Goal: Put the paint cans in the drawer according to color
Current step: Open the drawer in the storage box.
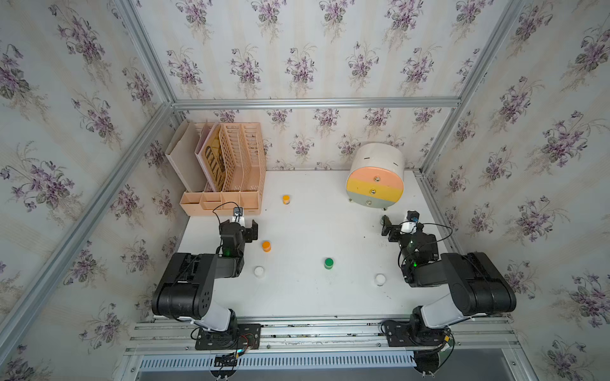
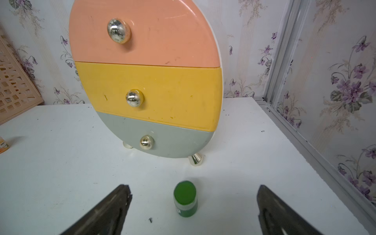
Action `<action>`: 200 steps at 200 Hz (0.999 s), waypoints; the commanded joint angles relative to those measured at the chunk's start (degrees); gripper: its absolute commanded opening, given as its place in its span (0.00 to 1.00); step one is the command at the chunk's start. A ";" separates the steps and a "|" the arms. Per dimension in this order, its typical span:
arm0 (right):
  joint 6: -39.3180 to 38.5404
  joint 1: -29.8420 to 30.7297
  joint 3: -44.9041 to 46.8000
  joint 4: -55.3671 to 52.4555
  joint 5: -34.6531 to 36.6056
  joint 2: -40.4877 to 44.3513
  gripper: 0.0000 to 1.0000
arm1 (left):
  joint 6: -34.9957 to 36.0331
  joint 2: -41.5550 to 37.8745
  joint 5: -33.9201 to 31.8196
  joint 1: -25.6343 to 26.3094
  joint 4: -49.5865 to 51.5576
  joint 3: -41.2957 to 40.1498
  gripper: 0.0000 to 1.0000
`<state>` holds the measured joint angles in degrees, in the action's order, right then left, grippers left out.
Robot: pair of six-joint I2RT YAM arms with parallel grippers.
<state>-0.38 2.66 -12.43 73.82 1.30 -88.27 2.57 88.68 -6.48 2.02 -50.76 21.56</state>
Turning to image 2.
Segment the orange paint can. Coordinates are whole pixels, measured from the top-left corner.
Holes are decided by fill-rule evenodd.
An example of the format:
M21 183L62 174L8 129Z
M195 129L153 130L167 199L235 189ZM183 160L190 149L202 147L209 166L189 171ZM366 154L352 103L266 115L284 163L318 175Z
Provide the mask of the orange paint can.
M9 148L9 144L2 137L0 137L0 153L4 153Z

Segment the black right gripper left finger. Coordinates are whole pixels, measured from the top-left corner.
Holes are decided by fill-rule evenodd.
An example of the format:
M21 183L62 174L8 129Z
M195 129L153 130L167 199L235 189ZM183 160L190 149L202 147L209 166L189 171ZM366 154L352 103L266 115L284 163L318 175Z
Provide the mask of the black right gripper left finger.
M64 235L120 235L132 201L128 185L119 185Z

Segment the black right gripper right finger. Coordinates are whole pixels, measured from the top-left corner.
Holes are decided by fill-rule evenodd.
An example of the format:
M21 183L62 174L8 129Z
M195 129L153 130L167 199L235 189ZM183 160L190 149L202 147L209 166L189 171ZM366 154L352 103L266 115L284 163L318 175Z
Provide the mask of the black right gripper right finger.
M257 203L258 219L264 235L321 234L265 185L258 189Z

